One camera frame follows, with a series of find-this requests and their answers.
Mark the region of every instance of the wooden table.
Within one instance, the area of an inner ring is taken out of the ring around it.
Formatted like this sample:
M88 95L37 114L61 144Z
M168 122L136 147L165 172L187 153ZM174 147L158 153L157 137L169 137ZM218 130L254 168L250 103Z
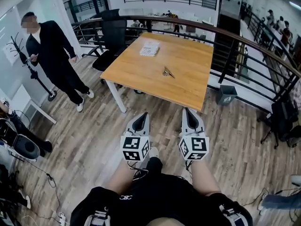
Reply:
M139 54L147 41L160 42L154 57ZM122 112L126 108L115 83L147 94L201 110L211 68L213 47L195 41L145 32L106 70L107 84ZM175 76L164 76L166 66Z

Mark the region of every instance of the hand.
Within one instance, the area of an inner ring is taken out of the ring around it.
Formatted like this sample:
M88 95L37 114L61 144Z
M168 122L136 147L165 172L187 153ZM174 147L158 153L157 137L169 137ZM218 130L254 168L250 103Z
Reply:
M74 58L72 58L71 61L72 61L73 63L76 63L76 61L77 61L77 56L75 56Z
M37 55L32 54L32 55L30 56L30 61L32 61L32 62L37 62L37 60L38 60L38 55L39 55L39 54L37 54Z

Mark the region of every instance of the staircase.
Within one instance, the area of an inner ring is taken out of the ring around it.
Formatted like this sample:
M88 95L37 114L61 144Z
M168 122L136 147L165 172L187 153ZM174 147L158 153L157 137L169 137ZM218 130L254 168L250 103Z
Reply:
M220 21L217 27L239 35L240 21L232 17L220 14ZM219 43L220 45L217 44L214 45L211 69L222 72L223 67L226 64L228 55L230 53L233 39L223 34L217 34L215 37L215 42ZM234 55L233 59L236 61L236 58L237 58L237 54ZM230 63L230 71L227 71L228 75L233 76L234 73L232 73L231 70L233 71L235 70L234 62Z

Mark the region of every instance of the trash can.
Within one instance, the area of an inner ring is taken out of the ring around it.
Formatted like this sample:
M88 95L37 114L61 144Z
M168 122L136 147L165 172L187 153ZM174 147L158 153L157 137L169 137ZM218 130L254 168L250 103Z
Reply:
M216 102L218 105L229 105L236 96L237 92L234 86L221 85Z

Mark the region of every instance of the table leg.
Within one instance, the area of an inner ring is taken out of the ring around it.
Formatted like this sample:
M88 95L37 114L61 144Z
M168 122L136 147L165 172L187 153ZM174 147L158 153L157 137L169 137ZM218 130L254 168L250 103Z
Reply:
M108 80L105 80L109 86L109 89L113 95L113 97L115 98L116 100L116 103L118 104L121 112L125 113L127 111L126 107L124 106L121 98L120 98L120 95L115 87L115 84L112 82L112 81L108 81Z
M44 115L48 120L50 120L52 123L56 124L56 121L49 116L45 111L43 111L36 103L34 103L33 101L31 101L31 105L37 109L37 111L39 111L42 115Z

